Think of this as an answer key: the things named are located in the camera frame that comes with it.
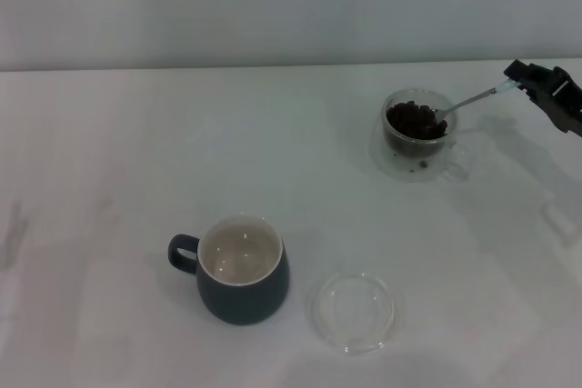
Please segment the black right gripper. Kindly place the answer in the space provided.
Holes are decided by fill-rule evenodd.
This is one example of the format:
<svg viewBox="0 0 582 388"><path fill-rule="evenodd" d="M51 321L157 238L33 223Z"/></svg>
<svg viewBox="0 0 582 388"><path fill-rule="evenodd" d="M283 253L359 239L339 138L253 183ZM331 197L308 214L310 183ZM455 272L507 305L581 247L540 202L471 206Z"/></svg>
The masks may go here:
<svg viewBox="0 0 582 388"><path fill-rule="evenodd" d="M504 70L504 76L523 82L520 89L559 131L582 136L582 88L561 67L540 69L539 78L531 82L535 67L516 59Z"/></svg>

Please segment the metal spoon with blue handle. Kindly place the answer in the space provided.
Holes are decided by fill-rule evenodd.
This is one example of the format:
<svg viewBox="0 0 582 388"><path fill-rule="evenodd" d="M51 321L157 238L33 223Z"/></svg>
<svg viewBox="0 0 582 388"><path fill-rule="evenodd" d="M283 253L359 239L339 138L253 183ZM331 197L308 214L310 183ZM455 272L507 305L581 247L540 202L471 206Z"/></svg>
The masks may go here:
<svg viewBox="0 0 582 388"><path fill-rule="evenodd" d="M479 100L482 100L484 98L487 98L489 96L492 95L499 95L499 94L503 94L505 92L508 92L509 90L512 90L514 88L518 88L520 86L520 83L511 79L508 79L506 81L504 81L503 83L487 89L486 91L475 95L473 97L467 98L466 100L458 103L458 104L454 104L453 106L447 108L446 110L435 110L434 114L435 114L435 121L437 124L440 124L442 121L444 121L449 115L453 114L456 110L460 109L461 107L467 106L469 104L473 104Z"/></svg>

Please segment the dark blue ceramic mug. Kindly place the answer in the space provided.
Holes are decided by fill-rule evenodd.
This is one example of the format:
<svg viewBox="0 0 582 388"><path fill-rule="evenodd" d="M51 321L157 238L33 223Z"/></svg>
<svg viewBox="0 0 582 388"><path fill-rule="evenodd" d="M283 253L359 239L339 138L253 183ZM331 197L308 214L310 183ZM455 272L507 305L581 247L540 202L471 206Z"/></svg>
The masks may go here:
<svg viewBox="0 0 582 388"><path fill-rule="evenodd" d="M283 239L263 217L227 217L200 238L177 234L167 257L176 269L196 277L203 304L226 323L264 321L281 307L289 291Z"/></svg>

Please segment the pile of coffee beans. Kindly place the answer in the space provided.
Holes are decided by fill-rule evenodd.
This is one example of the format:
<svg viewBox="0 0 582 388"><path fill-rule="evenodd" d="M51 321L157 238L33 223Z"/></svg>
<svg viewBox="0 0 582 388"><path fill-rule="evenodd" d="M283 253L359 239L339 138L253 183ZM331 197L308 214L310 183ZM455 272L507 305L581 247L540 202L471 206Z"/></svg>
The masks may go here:
<svg viewBox="0 0 582 388"><path fill-rule="evenodd" d="M428 105L414 101L398 103L386 110L388 125L396 131L389 133L388 143L396 153L410 158L429 157L442 149L438 140L447 134L446 120L437 121L436 112Z"/></svg>

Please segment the clear glass saucer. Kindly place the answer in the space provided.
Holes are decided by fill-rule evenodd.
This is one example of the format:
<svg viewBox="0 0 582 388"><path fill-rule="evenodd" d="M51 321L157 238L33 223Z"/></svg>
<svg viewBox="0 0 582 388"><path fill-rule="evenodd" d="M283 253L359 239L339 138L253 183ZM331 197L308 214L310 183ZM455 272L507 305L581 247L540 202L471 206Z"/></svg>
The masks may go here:
<svg viewBox="0 0 582 388"><path fill-rule="evenodd" d="M333 274L315 284L306 316L316 336L346 355L383 349L403 324L399 296L375 276Z"/></svg>

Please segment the double-wall glass cup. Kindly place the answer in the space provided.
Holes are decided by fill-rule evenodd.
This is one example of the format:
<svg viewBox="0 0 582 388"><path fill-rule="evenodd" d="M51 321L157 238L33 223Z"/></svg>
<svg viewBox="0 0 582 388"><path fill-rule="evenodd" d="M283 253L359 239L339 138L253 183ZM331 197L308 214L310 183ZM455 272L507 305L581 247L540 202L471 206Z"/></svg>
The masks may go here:
<svg viewBox="0 0 582 388"><path fill-rule="evenodd" d="M389 95L381 106L370 140L370 153L382 171L407 182L427 182L444 176L455 182L468 179L475 157L457 141L457 116L445 117L444 135L431 140L408 137L388 120L388 112L398 104L425 105L445 110L452 105L434 91L408 88Z"/></svg>

